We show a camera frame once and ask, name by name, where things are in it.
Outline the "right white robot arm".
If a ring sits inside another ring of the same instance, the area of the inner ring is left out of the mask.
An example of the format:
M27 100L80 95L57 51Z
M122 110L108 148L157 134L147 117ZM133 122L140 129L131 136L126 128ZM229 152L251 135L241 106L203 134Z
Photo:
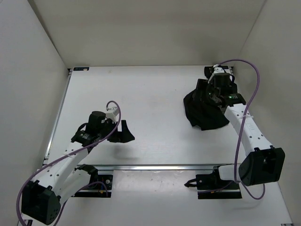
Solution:
M186 118L202 131L220 129L231 124L238 135L246 157L238 163L215 166L209 176L200 176L199 185L209 189L223 188L228 183L253 186L277 182L282 172L285 152L274 147L260 131L238 93L235 77L227 66L204 68L204 79L183 99Z

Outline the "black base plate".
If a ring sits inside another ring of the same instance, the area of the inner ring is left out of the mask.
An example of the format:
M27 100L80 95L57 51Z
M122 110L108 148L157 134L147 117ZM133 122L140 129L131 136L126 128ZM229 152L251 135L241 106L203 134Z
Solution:
M239 185L232 180L222 180L217 166L209 172L197 173L184 186L196 188L199 200L242 199Z
M95 178L87 188L76 192L72 197L80 198L111 198L113 185L113 171L98 171Z

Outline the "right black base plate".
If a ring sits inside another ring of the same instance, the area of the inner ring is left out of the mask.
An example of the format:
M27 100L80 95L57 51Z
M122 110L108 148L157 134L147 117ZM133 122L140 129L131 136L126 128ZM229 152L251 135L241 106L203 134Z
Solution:
M184 186L196 188L199 200L242 199L239 185L232 180L222 180L217 166L209 172L197 173Z

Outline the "black pleated skirt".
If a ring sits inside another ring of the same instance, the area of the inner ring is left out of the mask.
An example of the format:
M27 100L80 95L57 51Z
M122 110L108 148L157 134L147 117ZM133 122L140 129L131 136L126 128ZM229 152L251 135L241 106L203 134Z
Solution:
M183 99L185 115L192 127L198 126L202 131L219 129L229 124L219 107L203 103L193 98L196 90Z

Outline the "left blue corner label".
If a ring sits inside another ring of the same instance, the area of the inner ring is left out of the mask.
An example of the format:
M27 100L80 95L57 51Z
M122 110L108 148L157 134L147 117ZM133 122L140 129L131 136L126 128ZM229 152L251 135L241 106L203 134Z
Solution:
M89 67L74 67L73 71L88 71Z

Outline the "silver aluminium front rail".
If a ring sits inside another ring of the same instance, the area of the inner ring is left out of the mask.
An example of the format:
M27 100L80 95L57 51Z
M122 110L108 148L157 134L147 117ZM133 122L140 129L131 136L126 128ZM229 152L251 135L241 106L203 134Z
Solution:
M163 170L213 170L216 165L208 164L159 164L159 165L150 165L150 164L140 164L140 165L92 165L100 171L114 171L114 170L123 170L123 171L163 171Z

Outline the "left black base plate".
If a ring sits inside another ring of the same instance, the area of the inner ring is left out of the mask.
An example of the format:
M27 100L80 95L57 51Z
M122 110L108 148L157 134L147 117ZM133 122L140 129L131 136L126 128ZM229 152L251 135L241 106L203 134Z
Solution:
M113 185L113 171L98 171L95 178L87 188L76 192L72 197L80 198L111 198Z

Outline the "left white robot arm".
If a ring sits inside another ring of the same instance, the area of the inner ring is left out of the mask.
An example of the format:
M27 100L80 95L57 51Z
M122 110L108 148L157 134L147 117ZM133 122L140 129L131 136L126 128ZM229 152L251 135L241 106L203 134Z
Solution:
M102 141L128 143L134 139L117 107L93 111L88 121L78 127L63 155L25 182L17 198L18 215L55 225L70 197L83 187L99 183L96 167L80 162Z

